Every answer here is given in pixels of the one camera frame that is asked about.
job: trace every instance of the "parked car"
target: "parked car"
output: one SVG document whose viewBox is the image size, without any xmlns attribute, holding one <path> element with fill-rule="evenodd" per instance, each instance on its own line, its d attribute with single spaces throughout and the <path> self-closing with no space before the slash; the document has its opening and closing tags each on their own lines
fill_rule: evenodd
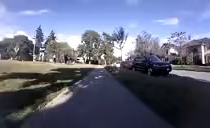
<svg viewBox="0 0 210 128">
<path fill-rule="evenodd" d="M 122 68 L 132 69 L 133 60 L 126 60 L 121 63 Z"/>
<path fill-rule="evenodd" d="M 80 63 L 80 64 L 83 64 L 84 63 L 84 59 L 82 57 L 77 57 L 76 62 Z"/>
<path fill-rule="evenodd" d="M 136 57 L 132 65 L 133 71 L 143 71 L 148 75 L 163 74 L 168 75 L 172 71 L 170 63 L 162 62 L 157 56 Z"/>
</svg>

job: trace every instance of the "roof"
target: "roof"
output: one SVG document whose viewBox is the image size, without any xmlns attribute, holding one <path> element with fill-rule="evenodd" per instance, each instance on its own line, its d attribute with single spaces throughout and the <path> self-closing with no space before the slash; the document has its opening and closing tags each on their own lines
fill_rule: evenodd
<svg viewBox="0 0 210 128">
<path fill-rule="evenodd" d="M 196 45 L 210 45 L 210 38 L 202 38 L 199 40 L 192 40 L 186 44 L 184 44 L 184 46 L 186 47 L 190 47 L 190 46 L 196 46 Z"/>
</svg>

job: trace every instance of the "suburban house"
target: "suburban house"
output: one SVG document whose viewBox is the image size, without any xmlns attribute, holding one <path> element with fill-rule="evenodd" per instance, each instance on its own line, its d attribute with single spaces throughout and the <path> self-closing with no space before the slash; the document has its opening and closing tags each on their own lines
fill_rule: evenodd
<svg viewBox="0 0 210 128">
<path fill-rule="evenodd" d="M 210 64 L 210 39 L 192 40 L 184 45 L 193 64 Z"/>
</svg>

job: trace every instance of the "road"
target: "road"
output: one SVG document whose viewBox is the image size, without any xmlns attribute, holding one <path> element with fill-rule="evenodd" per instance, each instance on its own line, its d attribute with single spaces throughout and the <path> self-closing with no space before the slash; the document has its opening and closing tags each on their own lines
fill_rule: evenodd
<svg viewBox="0 0 210 128">
<path fill-rule="evenodd" d="M 195 72 L 195 71 L 184 71 L 184 70 L 173 70 L 171 74 L 178 76 L 191 77 L 197 80 L 210 82 L 210 72 Z"/>
<path fill-rule="evenodd" d="M 173 128 L 104 69 L 76 86 L 57 99 L 63 103 L 34 114 L 23 128 Z"/>
</svg>

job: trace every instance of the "street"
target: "street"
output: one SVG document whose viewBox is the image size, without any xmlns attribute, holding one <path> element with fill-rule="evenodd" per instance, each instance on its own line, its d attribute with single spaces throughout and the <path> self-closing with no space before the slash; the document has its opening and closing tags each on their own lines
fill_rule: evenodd
<svg viewBox="0 0 210 128">
<path fill-rule="evenodd" d="M 197 80 L 210 82 L 210 72 L 195 72 L 195 71 L 184 71 L 184 70 L 173 70 L 170 74 L 191 77 Z"/>
</svg>

